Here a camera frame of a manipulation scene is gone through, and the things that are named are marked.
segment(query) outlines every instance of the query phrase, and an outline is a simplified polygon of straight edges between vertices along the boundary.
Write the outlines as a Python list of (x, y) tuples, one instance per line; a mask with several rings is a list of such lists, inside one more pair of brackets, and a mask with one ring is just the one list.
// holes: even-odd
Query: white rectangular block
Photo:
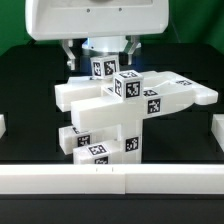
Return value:
[(71, 110), (71, 102), (101, 96), (101, 80), (69, 82), (55, 86), (56, 105), (62, 112)]
[(117, 165), (126, 193), (223, 194), (223, 165)]
[(65, 155), (72, 154), (74, 148), (115, 139), (117, 139), (116, 126), (83, 133), (73, 126), (59, 129), (59, 144)]
[(143, 120), (119, 125), (118, 139), (121, 141), (122, 163), (140, 164), (142, 159)]
[(71, 116), (72, 124), (80, 131), (100, 129), (143, 119), (144, 101), (122, 102), (113, 96), (80, 100), (72, 102)]
[(173, 72), (144, 72), (144, 86), (153, 87), (154, 84), (161, 84), (163, 82), (176, 83), (185, 87), (191, 87), (195, 92), (195, 103), (198, 105), (208, 105), (216, 103), (218, 100), (218, 92), (209, 89), (201, 84), (198, 84), (190, 79)]
[(123, 173), (96, 165), (0, 166), (0, 182), (0, 194), (125, 193)]
[(212, 133), (224, 151), (224, 115), (214, 114), (212, 120)]
[(3, 136), (5, 133), (6, 128), (5, 128), (5, 119), (3, 115), (0, 115), (0, 138)]
[(74, 164), (120, 164), (120, 142), (105, 141), (73, 150)]

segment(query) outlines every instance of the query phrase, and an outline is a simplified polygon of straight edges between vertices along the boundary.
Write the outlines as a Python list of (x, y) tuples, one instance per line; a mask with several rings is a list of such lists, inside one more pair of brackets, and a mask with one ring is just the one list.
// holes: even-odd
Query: black surface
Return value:
[[(54, 85), (67, 82), (66, 57), (57, 46), (18, 46), (0, 57), (0, 114), (7, 133), (0, 164), (72, 163), (58, 145), (57, 130), (69, 113), (55, 106)], [(80, 71), (89, 75), (88, 57)], [(219, 102), (144, 122), (143, 163), (224, 162), (214, 136), (214, 113), (224, 113), (224, 56), (208, 45), (143, 46), (138, 72), (173, 71), (219, 92)], [(222, 223), (223, 196), (33, 195), (0, 196), (0, 223)]]

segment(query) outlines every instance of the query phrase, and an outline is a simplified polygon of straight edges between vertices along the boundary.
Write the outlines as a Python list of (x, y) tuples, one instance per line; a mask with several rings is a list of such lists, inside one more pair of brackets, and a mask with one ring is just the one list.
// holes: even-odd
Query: white block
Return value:
[(92, 75), (95, 79), (108, 79), (120, 71), (118, 55), (91, 58)]
[(59, 144), (65, 155), (72, 154), (74, 148), (115, 139), (117, 139), (116, 126), (84, 133), (80, 133), (73, 126), (59, 129)]
[(125, 173), (126, 193), (223, 194), (223, 165), (117, 165)]
[(158, 95), (143, 100), (122, 102), (105, 96), (72, 102), (72, 123), (80, 131), (88, 131), (178, 112), (194, 103), (195, 92), (191, 87), (165, 84), (153, 90)]
[(224, 151), (224, 115), (214, 114), (212, 120), (212, 133)]
[(145, 118), (175, 113), (195, 102), (195, 92), (189, 86), (171, 84), (144, 90)]
[(208, 105), (216, 103), (218, 100), (218, 93), (203, 85), (200, 85), (190, 79), (173, 72), (143, 72), (144, 87), (155, 87), (165, 82), (176, 83), (185, 87), (191, 87), (195, 92), (195, 103), (198, 105)]
[(117, 72), (113, 76), (114, 95), (119, 99), (142, 98), (143, 76), (134, 70)]
[(119, 125), (118, 139), (121, 141), (123, 164), (141, 163), (142, 129), (142, 120), (132, 121)]
[(0, 166), (0, 182), (0, 194), (125, 194), (125, 176), (111, 166)]
[(71, 110), (71, 102), (101, 96), (101, 86), (110, 80), (69, 81), (68, 84), (55, 86), (56, 105), (62, 112)]
[(144, 117), (143, 99), (121, 102), (117, 97), (104, 96), (75, 101), (71, 105), (72, 124), (82, 132)]
[(0, 115), (0, 138), (3, 136), (5, 133), (6, 128), (5, 128), (5, 119), (3, 115)]
[(120, 164), (120, 142), (105, 141), (73, 150), (74, 164)]

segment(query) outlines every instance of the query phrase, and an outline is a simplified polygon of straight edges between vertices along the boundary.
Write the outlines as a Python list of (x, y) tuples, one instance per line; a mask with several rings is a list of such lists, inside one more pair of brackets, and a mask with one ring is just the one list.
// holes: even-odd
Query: white cube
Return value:
[(112, 78), (115, 72), (120, 71), (117, 55), (91, 58), (92, 75), (96, 79)]
[(114, 95), (125, 100), (143, 97), (143, 76), (134, 70), (117, 72), (113, 78)]

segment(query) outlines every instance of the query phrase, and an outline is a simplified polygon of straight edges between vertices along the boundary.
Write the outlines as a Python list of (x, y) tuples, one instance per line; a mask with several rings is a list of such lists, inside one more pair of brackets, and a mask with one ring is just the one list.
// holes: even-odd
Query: white frame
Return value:
[(224, 165), (2, 165), (0, 194), (224, 194)]

